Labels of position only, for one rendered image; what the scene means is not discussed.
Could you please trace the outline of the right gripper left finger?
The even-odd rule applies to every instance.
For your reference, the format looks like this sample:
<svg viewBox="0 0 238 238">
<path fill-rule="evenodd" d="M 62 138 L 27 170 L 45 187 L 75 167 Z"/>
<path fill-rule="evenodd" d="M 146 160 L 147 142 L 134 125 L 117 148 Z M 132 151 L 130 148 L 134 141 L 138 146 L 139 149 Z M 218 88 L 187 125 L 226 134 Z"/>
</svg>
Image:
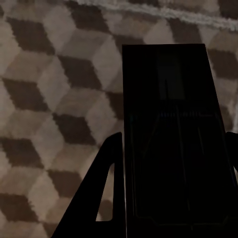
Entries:
<svg viewBox="0 0 238 238">
<path fill-rule="evenodd" d="M 96 221 L 113 163 L 113 218 L 111 221 Z M 122 132 L 104 141 L 52 238 L 126 238 Z"/>
</svg>

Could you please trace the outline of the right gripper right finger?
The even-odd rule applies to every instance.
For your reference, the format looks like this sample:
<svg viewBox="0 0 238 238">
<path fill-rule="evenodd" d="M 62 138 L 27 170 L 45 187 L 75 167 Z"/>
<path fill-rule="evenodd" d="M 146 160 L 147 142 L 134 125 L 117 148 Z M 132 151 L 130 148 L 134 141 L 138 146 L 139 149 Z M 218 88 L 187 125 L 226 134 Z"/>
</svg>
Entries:
<svg viewBox="0 0 238 238">
<path fill-rule="evenodd" d="M 233 132 L 227 132 L 225 136 L 227 140 L 231 162 L 238 172 L 238 134 Z"/>
</svg>

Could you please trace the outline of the mousetrap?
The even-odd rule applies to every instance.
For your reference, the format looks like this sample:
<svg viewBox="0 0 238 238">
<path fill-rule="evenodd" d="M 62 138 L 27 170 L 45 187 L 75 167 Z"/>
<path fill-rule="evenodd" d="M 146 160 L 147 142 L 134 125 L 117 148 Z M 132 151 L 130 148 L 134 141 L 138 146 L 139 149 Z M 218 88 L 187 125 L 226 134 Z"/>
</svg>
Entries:
<svg viewBox="0 0 238 238">
<path fill-rule="evenodd" d="M 126 238 L 238 238 L 205 44 L 122 46 Z"/>
</svg>

